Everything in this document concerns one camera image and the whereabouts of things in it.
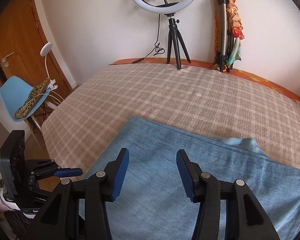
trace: black tripod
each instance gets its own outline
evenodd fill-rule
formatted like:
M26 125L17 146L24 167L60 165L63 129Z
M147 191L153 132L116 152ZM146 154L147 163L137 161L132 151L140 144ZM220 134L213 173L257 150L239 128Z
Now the black tripod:
M174 16L174 13L166 14L166 16L170 17L170 19L169 19L168 51L167 51L167 56L166 56L166 63L168 64L170 62L172 42L173 42L174 55L175 55L175 60L176 60L176 67L177 67L177 69L181 69L181 59L180 59L180 50L179 50L178 39L181 43L181 47L184 51L184 54L187 58L187 61L191 63L191 60L190 60L188 51L185 47L185 44L184 44L183 38L181 36L181 33L179 32L178 26L176 25L180 21L175 20L174 18L172 18L172 16Z

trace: white ring light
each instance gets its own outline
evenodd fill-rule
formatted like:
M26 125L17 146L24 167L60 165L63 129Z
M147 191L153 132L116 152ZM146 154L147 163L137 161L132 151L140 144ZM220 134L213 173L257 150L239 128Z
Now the white ring light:
M157 14L170 14L170 13L175 13L178 11L183 10L184 8L188 7L193 0L182 0L181 2L168 6L168 7L155 7L152 6L148 3L145 3L143 0L133 0L137 5L139 5L142 9L152 12L152 13L157 13Z

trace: white lamp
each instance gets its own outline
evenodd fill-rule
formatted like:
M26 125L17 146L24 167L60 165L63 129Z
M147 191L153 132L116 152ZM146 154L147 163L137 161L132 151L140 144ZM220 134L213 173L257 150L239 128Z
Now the white lamp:
M170 13L175 13L178 11L183 10L184 8L188 7L193 0L182 0L181 2L174 4L172 6L168 7L156 7L153 5L150 5L148 3L145 3L143 0L133 0L137 5L139 5L142 9L152 12L152 13L157 13L157 14L170 14Z
M44 57L44 64L46 66L46 71L47 71L48 78L50 78L50 75L49 75L48 67L47 67L47 54L50 52L51 49L52 49L52 43L48 42L47 44L45 44L42 47L42 49L40 51L40 55L42 57ZM51 78L50 78L50 84L48 85L48 88L51 88L51 90L57 89L58 85L55 85L55 82L56 82L55 79L51 80Z

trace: bed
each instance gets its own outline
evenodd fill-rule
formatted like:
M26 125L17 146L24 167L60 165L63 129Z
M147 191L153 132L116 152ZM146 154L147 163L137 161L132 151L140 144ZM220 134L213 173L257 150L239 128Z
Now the bed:
M182 70L126 63L105 67L43 123L50 157L61 166L85 174L139 116L207 137L252 137L270 158L300 169L300 100L294 95L206 69L207 63Z

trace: floor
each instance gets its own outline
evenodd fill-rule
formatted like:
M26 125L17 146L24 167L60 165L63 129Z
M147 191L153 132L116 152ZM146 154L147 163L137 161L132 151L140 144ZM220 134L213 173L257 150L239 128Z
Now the floor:
M41 145L41 148L34 139L34 136L31 134L26 141L25 148L25 159L49 159L49 153L45 145L42 134L36 129L35 135ZM56 185L60 182L60 179L57 177L50 177L46 179L39 180L39 186L41 189L47 191L53 191Z

